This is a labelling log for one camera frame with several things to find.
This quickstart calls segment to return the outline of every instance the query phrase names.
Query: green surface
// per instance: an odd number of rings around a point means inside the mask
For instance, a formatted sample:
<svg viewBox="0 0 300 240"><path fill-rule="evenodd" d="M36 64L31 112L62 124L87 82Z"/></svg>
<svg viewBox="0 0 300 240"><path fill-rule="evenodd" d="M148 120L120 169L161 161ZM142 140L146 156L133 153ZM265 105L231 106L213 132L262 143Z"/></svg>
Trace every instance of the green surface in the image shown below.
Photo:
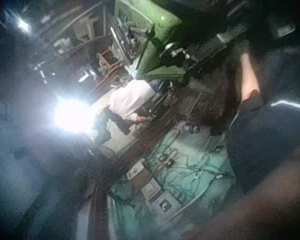
<svg viewBox="0 0 300 240"><path fill-rule="evenodd" d="M209 129L203 129L199 134L174 129L145 158L145 167L182 207L199 196L169 222L153 214L142 194L135 193L126 176L122 176L108 196L113 239L181 239L195 225L203 224L217 214L235 180L225 148L219 152L206 151L214 140L209 136ZM175 160L172 168L165 168L160 163L158 156L162 154Z"/></svg>
<svg viewBox="0 0 300 240"><path fill-rule="evenodd" d="M181 19L151 0L117 0L115 18L118 17L133 22L136 28L151 29L154 33L148 40L141 41L139 46L141 57L137 64L137 78L162 67L159 55L165 45L179 42L184 36L185 28ZM174 70L174 75L180 74L176 68ZM163 78L166 72L161 71L160 74Z"/></svg>

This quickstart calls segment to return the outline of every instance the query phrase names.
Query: person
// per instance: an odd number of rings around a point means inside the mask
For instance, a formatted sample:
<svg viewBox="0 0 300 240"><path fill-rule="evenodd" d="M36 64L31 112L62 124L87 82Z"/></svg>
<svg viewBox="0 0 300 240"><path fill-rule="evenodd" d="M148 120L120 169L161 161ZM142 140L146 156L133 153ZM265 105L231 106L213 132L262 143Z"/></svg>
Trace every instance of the person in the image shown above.
<svg viewBox="0 0 300 240"><path fill-rule="evenodd" d="M240 62L226 140L245 196L185 239L300 239L300 51L269 53L259 79L247 52Z"/></svg>
<svg viewBox="0 0 300 240"><path fill-rule="evenodd" d="M240 57L241 103L226 137L231 166L245 192L300 146L300 52L269 53L260 81L250 58L248 53Z"/></svg>
<svg viewBox="0 0 300 240"><path fill-rule="evenodd" d="M139 116L135 111L152 98L161 85L162 82L156 79L150 82L133 79L127 86L121 87L111 94L108 109L124 120L130 120L137 124L148 122L151 118Z"/></svg>

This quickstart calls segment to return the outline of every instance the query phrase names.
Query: machinery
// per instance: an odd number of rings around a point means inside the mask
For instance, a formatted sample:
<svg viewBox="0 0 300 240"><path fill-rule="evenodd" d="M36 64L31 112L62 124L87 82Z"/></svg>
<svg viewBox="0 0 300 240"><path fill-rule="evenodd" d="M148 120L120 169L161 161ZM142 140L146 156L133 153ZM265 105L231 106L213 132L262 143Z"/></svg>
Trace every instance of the machinery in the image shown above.
<svg viewBox="0 0 300 240"><path fill-rule="evenodd" d="M248 30L266 25L278 39L296 29L261 11L253 0L116 0L111 49L133 78L182 82Z"/></svg>

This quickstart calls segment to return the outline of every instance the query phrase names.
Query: pipe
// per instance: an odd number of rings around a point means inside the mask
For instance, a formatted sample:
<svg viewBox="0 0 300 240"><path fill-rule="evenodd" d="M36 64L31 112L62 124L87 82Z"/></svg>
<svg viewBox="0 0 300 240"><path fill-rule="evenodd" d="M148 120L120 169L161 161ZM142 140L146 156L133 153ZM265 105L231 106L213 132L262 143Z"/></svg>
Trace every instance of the pipe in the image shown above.
<svg viewBox="0 0 300 240"><path fill-rule="evenodd" d="M102 16L103 16L103 36L107 36L107 5L102 6Z"/></svg>

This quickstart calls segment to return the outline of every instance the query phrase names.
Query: metal bar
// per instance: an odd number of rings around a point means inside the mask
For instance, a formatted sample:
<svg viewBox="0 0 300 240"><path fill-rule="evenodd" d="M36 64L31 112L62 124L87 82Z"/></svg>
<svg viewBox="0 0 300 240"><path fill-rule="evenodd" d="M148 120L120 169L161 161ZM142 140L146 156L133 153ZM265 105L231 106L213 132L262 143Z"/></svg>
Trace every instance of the metal bar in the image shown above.
<svg viewBox="0 0 300 240"><path fill-rule="evenodd" d="M107 5L102 6L102 16L103 16L103 36L107 35Z"/></svg>
<svg viewBox="0 0 300 240"><path fill-rule="evenodd" d="M113 38L114 38L116 44L118 45L118 48L120 49L120 52L121 52L121 54L122 54L124 60L126 60L128 63L132 64L133 61L132 61L132 59L131 59L129 56L127 56L125 50L124 50L123 47L121 46L121 43L120 43L120 41L119 41L119 39L118 39L118 36L117 36L117 34L116 34L114 28L111 27L110 30L111 30L112 36L113 36Z"/></svg>

